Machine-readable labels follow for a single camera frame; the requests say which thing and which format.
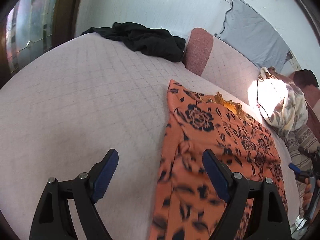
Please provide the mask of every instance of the brown cushion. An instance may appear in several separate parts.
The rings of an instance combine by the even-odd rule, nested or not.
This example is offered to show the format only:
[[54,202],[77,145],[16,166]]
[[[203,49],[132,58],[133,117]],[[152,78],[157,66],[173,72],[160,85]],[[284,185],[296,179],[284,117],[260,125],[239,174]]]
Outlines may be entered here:
[[182,63],[194,74],[201,76],[213,46],[213,36],[202,28],[191,31]]

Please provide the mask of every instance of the metal bolt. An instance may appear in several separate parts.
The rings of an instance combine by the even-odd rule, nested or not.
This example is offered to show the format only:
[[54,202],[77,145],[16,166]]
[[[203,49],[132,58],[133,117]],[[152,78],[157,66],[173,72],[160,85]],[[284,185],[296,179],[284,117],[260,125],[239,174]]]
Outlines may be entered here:
[[239,173],[239,172],[234,173],[233,176],[234,176],[236,179],[241,179],[241,178],[242,178],[242,175],[241,175],[241,173]]
[[80,179],[86,179],[87,177],[88,177],[88,173],[86,173],[86,172],[80,173],[80,175],[79,175]]
[[272,183],[273,183],[273,180],[272,180],[271,178],[266,178],[266,183],[272,184]]
[[48,183],[49,183],[49,184],[53,184],[55,181],[56,181],[56,178],[55,178],[55,177],[50,177],[50,178],[48,179]]

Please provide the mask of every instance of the black cloth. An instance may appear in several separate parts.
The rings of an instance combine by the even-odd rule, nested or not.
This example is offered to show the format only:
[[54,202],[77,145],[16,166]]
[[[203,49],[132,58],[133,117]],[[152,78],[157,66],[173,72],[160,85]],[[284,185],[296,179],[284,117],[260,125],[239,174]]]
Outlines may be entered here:
[[122,41],[130,50],[149,56],[163,57],[172,62],[181,61],[185,39],[172,36],[165,29],[149,29],[137,23],[114,23],[112,28],[94,28],[83,34],[96,32],[106,39]]
[[294,73],[293,82],[300,88],[304,88],[308,85],[314,85],[319,87],[316,76],[311,70],[299,70]]

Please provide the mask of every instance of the wire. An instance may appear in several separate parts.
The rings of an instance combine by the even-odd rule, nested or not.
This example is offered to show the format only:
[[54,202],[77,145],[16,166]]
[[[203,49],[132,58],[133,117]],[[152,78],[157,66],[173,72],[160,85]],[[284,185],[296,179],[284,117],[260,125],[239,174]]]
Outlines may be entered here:
[[304,221],[304,218],[301,220],[300,224],[297,226],[297,228],[292,232],[291,236],[298,230],[298,227],[301,225],[301,223]]

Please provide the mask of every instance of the orange floral garment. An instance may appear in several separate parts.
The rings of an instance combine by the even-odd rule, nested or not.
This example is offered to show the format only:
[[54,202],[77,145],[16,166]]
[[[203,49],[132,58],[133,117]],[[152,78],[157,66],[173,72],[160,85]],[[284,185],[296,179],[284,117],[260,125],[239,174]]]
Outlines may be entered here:
[[[226,204],[202,165],[206,149],[247,179],[272,178],[287,210],[280,158],[270,132],[249,115],[244,117],[243,111],[247,121],[227,109],[230,101],[221,105],[226,102],[219,95],[194,93],[170,81],[169,122],[149,240],[208,240],[213,233]],[[249,199],[236,240],[244,236],[251,208]]]

